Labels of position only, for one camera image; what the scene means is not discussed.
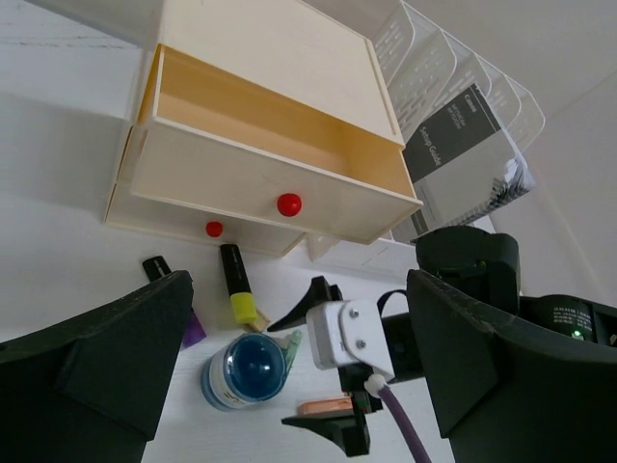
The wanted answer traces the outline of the cream drawer cabinet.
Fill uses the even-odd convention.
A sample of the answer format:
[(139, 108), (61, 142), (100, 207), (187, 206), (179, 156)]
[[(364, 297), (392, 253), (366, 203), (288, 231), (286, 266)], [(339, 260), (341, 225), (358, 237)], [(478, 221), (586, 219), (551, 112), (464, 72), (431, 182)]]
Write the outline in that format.
[(372, 43), (302, 1), (166, 1), (110, 226), (284, 256), (420, 209)]

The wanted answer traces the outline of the grey setup guide booklet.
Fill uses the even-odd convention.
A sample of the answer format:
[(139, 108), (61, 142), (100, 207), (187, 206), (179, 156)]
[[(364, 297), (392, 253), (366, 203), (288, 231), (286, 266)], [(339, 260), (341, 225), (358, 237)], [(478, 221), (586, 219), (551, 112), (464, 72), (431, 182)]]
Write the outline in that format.
[(419, 125), (403, 157), (423, 207), (392, 229), (398, 242), (413, 244), (428, 232), (472, 224), (536, 186), (475, 84)]

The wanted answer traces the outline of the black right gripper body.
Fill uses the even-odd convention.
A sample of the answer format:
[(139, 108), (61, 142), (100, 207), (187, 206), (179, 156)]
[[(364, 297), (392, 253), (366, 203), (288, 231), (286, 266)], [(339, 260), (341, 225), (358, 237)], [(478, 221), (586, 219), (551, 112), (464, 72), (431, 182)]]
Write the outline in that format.
[[(416, 241), (420, 269), (467, 296), (517, 314), (520, 310), (520, 254), (517, 240), (468, 226), (431, 231)], [(382, 317), (397, 381), (423, 376), (408, 313)]]

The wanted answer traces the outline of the blue ink bottle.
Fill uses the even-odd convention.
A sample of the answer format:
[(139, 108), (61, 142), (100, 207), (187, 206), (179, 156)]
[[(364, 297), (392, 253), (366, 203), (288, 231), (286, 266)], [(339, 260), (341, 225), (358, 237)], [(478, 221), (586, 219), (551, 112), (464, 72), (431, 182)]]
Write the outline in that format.
[(288, 375), (278, 340), (244, 334), (209, 357), (201, 370), (201, 392), (214, 408), (231, 412), (276, 396)]

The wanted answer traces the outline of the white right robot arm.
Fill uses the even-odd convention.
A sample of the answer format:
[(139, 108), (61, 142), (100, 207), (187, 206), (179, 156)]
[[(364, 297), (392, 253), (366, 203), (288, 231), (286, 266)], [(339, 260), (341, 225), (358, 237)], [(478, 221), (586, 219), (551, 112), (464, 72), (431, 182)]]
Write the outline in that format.
[(345, 299), (314, 278), (273, 325), (306, 326), (313, 361), (338, 372), (348, 411), (285, 424), (349, 456), (370, 449), (368, 414), (388, 409), (417, 462), (429, 456), (392, 392), (426, 381), (458, 462), (612, 462), (616, 458), (616, 311), (571, 295), (521, 295), (517, 241), (455, 226), (416, 242), (408, 309)]

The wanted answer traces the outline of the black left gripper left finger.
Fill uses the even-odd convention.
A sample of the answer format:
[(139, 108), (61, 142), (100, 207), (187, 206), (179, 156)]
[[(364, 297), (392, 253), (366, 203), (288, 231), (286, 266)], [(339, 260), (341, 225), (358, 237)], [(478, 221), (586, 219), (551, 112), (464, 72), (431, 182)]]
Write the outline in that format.
[(139, 462), (155, 437), (193, 301), (175, 271), (1, 344), (4, 462)]

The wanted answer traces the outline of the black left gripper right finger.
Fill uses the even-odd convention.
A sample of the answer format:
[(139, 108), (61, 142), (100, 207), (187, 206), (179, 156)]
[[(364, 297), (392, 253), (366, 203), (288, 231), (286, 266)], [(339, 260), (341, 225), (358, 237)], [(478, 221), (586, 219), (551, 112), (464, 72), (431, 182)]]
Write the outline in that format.
[(407, 296), (441, 435), (458, 462), (613, 462), (616, 350), (412, 270)]

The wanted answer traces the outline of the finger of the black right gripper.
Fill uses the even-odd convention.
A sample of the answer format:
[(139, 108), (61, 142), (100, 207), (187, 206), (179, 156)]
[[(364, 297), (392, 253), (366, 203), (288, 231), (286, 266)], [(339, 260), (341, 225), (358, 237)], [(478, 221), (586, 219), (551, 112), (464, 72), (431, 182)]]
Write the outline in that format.
[(330, 285), (323, 276), (314, 277), (311, 279), (307, 293), (300, 302), (289, 314), (271, 324), (267, 328), (267, 331), (269, 333), (276, 333), (305, 325), (307, 323), (306, 316), (309, 310), (323, 303), (342, 300), (343, 296), (337, 285)]
[(347, 457), (369, 455), (371, 439), (361, 411), (340, 410), (287, 417), (283, 425), (308, 430), (335, 444)]

